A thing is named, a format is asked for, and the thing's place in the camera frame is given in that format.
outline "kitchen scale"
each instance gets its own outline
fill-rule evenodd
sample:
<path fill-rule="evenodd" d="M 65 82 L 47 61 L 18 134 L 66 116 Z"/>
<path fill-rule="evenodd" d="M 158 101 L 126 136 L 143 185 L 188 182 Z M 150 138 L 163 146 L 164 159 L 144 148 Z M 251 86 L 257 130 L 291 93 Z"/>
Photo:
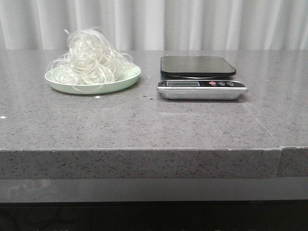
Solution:
<path fill-rule="evenodd" d="M 237 100 L 248 91 L 236 70 L 216 56 L 164 56 L 157 90 L 170 100 Z"/>

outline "light green plate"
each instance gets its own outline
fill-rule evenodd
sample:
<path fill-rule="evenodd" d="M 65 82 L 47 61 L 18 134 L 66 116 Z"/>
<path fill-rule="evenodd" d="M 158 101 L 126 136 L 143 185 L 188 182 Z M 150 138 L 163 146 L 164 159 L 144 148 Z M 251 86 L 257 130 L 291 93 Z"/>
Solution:
<path fill-rule="evenodd" d="M 118 90 L 123 90 L 135 84 L 141 72 L 139 67 L 135 67 L 129 71 L 129 78 L 118 82 L 91 85 L 71 85 L 59 83 L 54 80 L 53 74 L 56 75 L 59 73 L 59 71 L 61 71 L 60 68 L 56 68 L 53 71 L 48 71 L 45 74 L 45 78 L 49 82 L 50 86 L 61 92 L 82 95 L 105 94 Z"/>

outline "curtain fold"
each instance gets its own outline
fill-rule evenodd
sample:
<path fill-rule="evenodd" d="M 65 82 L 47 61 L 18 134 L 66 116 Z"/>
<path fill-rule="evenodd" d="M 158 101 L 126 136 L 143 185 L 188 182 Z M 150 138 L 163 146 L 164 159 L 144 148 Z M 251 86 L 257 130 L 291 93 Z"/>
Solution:
<path fill-rule="evenodd" d="M 0 49 L 67 49 L 101 26 L 118 50 L 308 50 L 307 0 L 0 0 Z"/>

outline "gray countertop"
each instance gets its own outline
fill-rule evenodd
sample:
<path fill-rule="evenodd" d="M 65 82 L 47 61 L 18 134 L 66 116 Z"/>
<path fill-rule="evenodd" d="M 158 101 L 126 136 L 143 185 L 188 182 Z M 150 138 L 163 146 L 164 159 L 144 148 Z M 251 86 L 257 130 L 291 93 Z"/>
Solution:
<path fill-rule="evenodd" d="M 138 82 L 100 98 L 49 86 L 47 65 L 63 53 L 0 51 L 1 179 L 308 176 L 308 51 L 128 51 Z M 223 57 L 250 90 L 165 100 L 165 55 Z"/>

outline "white curtain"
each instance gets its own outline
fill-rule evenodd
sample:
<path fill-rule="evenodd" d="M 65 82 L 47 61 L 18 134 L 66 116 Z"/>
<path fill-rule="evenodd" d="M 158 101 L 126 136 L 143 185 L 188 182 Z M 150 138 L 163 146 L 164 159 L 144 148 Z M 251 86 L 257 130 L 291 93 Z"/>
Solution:
<path fill-rule="evenodd" d="M 0 0 L 0 49 L 93 26 L 118 50 L 307 50 L 308 0 Z"/>

